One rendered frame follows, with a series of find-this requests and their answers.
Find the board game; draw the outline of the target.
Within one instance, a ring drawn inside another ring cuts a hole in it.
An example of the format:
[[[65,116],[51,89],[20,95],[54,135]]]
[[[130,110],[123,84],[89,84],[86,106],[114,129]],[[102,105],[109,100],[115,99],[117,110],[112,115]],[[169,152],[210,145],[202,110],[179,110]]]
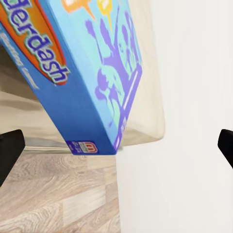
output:
[[[0,0],[0,42],[73,156],[117,154],[144,70],[128,0]]]

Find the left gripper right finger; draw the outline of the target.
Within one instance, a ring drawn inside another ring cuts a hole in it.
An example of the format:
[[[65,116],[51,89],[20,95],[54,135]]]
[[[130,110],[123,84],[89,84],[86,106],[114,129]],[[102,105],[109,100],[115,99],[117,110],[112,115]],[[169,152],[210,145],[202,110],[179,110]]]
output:
[[[233,168],[233,131],[222,129],[217,145]]]

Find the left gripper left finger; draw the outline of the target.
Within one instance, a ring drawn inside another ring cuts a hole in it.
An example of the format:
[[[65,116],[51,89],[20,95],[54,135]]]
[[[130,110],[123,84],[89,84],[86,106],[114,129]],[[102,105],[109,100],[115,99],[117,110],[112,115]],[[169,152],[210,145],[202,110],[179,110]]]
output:
[[[0,187],[25,149],[22,130],[0,134]]]

